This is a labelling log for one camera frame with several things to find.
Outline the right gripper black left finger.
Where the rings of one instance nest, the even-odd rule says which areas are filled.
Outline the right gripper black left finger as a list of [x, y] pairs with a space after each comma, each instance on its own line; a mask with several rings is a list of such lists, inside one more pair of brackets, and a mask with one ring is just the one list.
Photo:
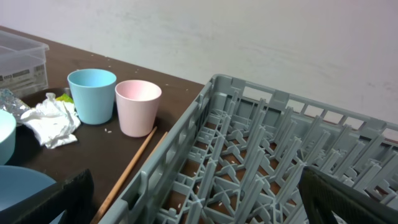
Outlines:
[[89, 169], [56, 182], [1, 212], [1, 223], [89, 223], [94, 182]]

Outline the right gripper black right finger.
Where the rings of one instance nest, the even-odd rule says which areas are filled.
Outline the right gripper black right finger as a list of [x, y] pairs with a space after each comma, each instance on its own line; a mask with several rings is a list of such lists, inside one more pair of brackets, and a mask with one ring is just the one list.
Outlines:
[[303, 168], [298, 189], [310, 224], [336, 223], [335, 215], [349, 224], [397, 223], [396, 210], [313, 167]]

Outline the white tissue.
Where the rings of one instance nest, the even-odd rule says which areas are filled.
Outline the white tissue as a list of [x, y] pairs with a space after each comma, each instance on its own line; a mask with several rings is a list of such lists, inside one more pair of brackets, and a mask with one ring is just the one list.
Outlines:
[[21, 116], [22, 124], [33, 130], [41, 146], [48, 149], [76, 142], [73, 134], [81, 121], [75, 104], [57, 101], [54, 93], [46, 93], [46, 99]]

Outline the green snack wrapper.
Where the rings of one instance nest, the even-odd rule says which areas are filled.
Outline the green snack wrapper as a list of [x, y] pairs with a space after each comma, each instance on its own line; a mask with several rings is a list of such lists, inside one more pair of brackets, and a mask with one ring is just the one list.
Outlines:
[[64, 93], [63, 95], [57, 97], [56, 100], [74, 104], [74, 101], [73, 101], [72, 97], [70, 97], [66, 93]]

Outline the light blue cup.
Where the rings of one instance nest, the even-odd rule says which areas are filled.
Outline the light blue cup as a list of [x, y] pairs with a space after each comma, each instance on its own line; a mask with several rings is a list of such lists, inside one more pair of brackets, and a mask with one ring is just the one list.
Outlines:
[[79, 119], [90, 125], [111, 119], [115, 99], [116, 75], [107, 70], [88, 68], [67, 76]]

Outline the pink cup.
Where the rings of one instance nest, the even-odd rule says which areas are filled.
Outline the pink cup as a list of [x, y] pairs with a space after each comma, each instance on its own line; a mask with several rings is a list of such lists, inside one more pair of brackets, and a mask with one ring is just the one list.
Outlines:
[[159, 107], [161, 88], [145, 80], [126, 80], [115, 87], [121, 131], [140, 138], [152, 131]]

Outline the aluminium foil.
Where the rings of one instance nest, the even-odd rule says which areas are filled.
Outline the aluminium foil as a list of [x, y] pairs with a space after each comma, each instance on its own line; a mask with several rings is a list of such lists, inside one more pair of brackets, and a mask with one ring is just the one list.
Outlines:
[[30, 106], [16, 97], [12, 91], [7, 88], [1, 89], [1, 109], [12, 114], [16, 119], [17, 126], [22, 125], [21, 116], [30, 110]]

